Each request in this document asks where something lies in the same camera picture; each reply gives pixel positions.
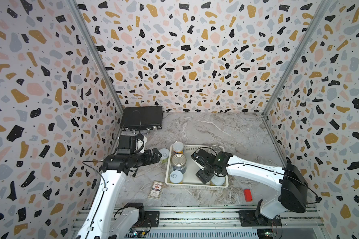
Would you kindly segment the green label small can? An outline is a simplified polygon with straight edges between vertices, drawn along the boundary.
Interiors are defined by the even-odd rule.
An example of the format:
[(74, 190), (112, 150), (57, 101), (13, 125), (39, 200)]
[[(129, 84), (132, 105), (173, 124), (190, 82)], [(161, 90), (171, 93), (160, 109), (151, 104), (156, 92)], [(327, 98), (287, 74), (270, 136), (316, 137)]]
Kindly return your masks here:
[(159, 152), (161, 153), (161, 159), (160, 162), (161, 163), (167, 163), (169, 156), (170, 156), (170, 151), (167, 148), (162, 148), (159, 150)]

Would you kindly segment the orange green lidded can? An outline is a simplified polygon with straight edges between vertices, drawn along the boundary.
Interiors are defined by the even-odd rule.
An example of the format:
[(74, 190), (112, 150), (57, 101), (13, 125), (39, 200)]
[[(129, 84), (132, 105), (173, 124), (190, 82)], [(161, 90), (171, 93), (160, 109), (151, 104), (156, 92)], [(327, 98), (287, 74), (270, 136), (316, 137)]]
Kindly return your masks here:
[(224, 186), (225, 185), (225, 177), (214, 176), (211, 179), (210, 184), (213, 186)]

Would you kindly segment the blue label can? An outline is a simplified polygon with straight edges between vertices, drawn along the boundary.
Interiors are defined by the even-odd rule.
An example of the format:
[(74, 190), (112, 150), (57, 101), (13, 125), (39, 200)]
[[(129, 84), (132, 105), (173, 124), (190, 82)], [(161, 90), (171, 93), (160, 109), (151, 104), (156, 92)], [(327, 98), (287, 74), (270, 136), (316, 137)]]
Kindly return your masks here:
[(175, 154), (171, 159), (173, 171), (180, 171), (182, 174), (186, 172), (186, 157), (181, 154)]

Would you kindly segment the yellow label small can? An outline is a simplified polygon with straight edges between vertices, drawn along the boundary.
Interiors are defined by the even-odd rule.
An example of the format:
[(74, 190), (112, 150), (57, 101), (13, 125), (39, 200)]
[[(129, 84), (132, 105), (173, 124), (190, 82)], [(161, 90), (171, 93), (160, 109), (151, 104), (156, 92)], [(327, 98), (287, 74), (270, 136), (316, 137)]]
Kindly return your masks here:
[(179, 170), (174, 170), (169, 175), (169, 181), (172, 184), (182, 184), (183, 183), (183, 173)]

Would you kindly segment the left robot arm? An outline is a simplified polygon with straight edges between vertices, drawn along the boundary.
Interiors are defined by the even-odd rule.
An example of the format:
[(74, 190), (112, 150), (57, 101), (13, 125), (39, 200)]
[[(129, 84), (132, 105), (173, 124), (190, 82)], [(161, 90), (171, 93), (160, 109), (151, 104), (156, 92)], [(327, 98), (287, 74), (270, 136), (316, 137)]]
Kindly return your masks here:
[(115, 216), (114, 207), (132, 168), (138, 168), (160, 161), (162, 154), (158, 149), (145, 150), (134, 154), (112, 154), (102, 161), (103, 181), (96, 193), (90, 212), (77, 234), (78, 239), (116, 239), (123, 238), (140, 219), (142, 219), (142, 204), (134, 204), (121, 211), (115, 220), (115, 229), (111, 232), (111, 220)]

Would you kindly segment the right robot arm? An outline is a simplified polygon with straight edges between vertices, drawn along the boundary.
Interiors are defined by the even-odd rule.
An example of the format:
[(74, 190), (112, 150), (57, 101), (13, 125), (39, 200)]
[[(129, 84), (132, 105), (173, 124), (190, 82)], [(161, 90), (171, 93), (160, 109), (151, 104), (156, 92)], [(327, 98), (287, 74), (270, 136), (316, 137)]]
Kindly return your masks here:
[(254, 213), (254, 218), (261, 225), (286, 211), (300, 214), (306, 212), (308, 183), (295, 165), (268, 166), (224, 151), (214, 155), (204, 148), (197, 149), (191, 158), (200, 167), (196, 176), (203, 184), (214, 176), (229, 175), (247, 178), (273, 188), (276, 193), (267, 200), (259, 200)]

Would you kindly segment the white perforated plastic basket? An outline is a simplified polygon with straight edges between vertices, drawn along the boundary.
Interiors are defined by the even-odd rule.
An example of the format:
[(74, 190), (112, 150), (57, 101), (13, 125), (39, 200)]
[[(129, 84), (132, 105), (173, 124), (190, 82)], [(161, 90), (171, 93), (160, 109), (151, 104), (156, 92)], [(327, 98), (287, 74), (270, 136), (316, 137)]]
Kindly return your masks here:
[(196, 176), (200, 167), (197, 163), (191, 158), (191, 154), (196, 152), (197, 149), (201, 147), (210, 147), (210, 145), (195, 145), (195, 144), (185, 144), (183, 146), (183, 154), (186, 157), (186, 171), (183, 174), (183, 179), (181, 183), (174, 183), (170, 179), (170, 174), (173, 172), (172, 159), (175, 154), (173, 150), (173, 144), (170, 147), (170, 156), (168, 158), (168, 164), (166, 169), (165, 183), (173, 188), (186, 188), (186, 189), (201, 189), (201, 190), (223, 190), (229, 186), (228, 176), (225, 176), (225, 179), (222, 181), (222, 184), (214, 185), (210, 180), (208, 183), (203, 184), (200, 179)]

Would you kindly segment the black hard case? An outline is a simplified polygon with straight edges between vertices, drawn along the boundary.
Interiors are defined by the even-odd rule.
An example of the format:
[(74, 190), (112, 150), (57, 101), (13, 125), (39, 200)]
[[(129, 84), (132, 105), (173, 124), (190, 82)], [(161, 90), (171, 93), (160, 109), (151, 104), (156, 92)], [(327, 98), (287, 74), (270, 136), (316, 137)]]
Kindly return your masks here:
[(120, 122), (122, 131), (159, 130), (162, 126), (162, 106), (125, 108)]

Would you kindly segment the small red block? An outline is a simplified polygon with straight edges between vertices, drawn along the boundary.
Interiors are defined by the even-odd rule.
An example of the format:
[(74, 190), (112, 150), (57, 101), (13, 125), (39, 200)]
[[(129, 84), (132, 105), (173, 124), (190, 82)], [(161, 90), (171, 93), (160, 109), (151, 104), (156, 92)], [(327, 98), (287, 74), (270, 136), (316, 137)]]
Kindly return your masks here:
[(244, 193), (244, 198), (246, 202), (252, 202), (253, 198), (252, 198), (252, 194), (251, 194), (251, 190), (250, 189), (244, 189), (243, 190)]

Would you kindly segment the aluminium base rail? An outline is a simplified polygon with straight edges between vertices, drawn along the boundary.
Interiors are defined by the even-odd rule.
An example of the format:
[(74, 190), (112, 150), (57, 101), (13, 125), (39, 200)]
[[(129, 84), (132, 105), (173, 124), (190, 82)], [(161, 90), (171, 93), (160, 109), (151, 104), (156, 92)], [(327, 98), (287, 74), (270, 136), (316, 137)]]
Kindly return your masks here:
[(261, 226), (254, 206), (146, 207), (143, 226), (126, 239), (324, 239), (316, 210), (291, 211)]

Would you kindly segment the aluminium corner frame post left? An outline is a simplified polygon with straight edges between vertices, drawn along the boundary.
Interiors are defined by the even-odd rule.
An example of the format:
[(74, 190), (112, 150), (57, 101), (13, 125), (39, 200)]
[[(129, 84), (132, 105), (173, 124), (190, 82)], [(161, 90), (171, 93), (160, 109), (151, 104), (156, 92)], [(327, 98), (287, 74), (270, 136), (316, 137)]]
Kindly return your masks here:
[(108, 87), (110, 94), (115, 102), (117, 111), (120, 114), (123, 114), (122, 104), (119, 100), (116, 90), (114, 89), (114, 86), (113, 86), (110, 76), (104, 66), (104, 63), (100, 58), (97, 47), (91, 38), (91, 34), (89, 32), (87, 25), (85, 24), (85, 20), (84, 20), (83, 16), (81, 15), (81, 12), (80, 12), (77, 2), (74, 0), (66, 0), (66, 3), (67, 3), (67, 6), (68, 6), (70, 12), (73, 15), (74, 20), (76, 21), (76, 23), (78, 25), (78, 29), (82, 33), (83, 39), (88, 46), (89, 52), (91, 53), (91, 55), (94, 59), (94, 62), (97, 64), (98, 69), (99, 69), (102, 77), (104, 78), (106, 86)]

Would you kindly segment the aluminium corner frame post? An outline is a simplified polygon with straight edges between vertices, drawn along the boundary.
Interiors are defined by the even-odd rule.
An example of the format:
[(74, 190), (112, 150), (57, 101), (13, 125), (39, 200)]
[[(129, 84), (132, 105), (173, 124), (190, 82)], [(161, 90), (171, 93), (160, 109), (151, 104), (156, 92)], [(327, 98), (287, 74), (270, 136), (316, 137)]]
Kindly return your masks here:
[(302, 37), (299, 45), (297, 46), (297, 48), (295, 50), (295, 53), (292, 55), (289, 63), (286, 65), (285, 71), (282, 74), (277, 86), (275, 87), (274, 92), (271, 95), (271, 97), (264, 109), (264, 112), (262, 113), (264, 120), (266, 119), (266, 115), (268, 115), (268, 113), (270, 112), (271, 106), (275, 102), (277, 95), (282, 91), (282, 87), (286, 83), (289, 75), (292, 73), (295, 65), (298, 62), (298, 59), (302, 56), (306, 46), (308, 45), (313, 33), (315, 32), (316, 28), (318, 27), (321, 19), (323, 18), (326, 10), (329, 8), (331, 2), (332, 1), (330, 1), (330, 0), (324, 0), (324, 1), (321, 1), (321, 3), (319, 4), (314, 17), (311, 20), (310, 25), (306, 30), (306, 33)]
[(83, 39), (88, 46), (89, 52), (91, 53), (91, 55), (94, 59), (94, 62), (97, 64), (98, 69), (99, 69), (102, 77), (104, 78), (106, 86), (108, 87), (110, 94), (115, 102), (117, 111), (120, 114), (123, 114), (122, 104), (119, 100), (116, 90), (114, 89), (114, 86), (113, 86), (110, 76), (104, 66), (104, 63), (100, 58), (97, 47), (91, 38), (91, 34), (89, 32), (87, 25), (85, 24), (85, 20), (84, 20), (83, 16), (81, 15), (81, 12), (80, 12), (77, 2), (74, 0), (66, 0), (66, 3), (67, 3), (67, 6), (68, 6), (70, 12), (73, 15), (74, 20), (76, 21), (76, 23), (78, 25), (78, 29), (82, 33)]

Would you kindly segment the aluminium corner frame post right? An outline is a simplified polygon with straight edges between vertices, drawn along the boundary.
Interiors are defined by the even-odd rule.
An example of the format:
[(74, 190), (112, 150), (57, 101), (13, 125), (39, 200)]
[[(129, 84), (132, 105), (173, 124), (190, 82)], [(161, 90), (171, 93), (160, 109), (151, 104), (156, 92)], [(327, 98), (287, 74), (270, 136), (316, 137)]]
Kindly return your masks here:
[(295, 53), (292, 55), (289, 63), (286, 65), (285, 71), (282, 74), (277, 86), (275, 87), (274, 92), (271, 95), (271, 97), (264, 109), (264, 112), (262, 113), (264, 120), (266, 119), (266, 115), (268, 115), (268, 113), (270, 112), (271, 106), (275, 102), (277, 95), (282, 91), (282, 87), (286, 83), (289, 75), (292, 73), (295, 65), (298, 62), (298, 59), (302, 56), (306, 46), (308, 45), (313, 33), (315, 32), (316, 28), (318, 27), (321, 19), (323, 18), (326, 10), (329, 8), (331, 2), (332, 1), (330, 1), (330, 0), (324, 0), (324, 1), (321, 1), (321, 3), (319, 4), (314, 17), (311, 20), (310, 25), (306, 30), (306, 33), (302, 37), (299, 45), (297, 46), (297, 48), (295, 50)]

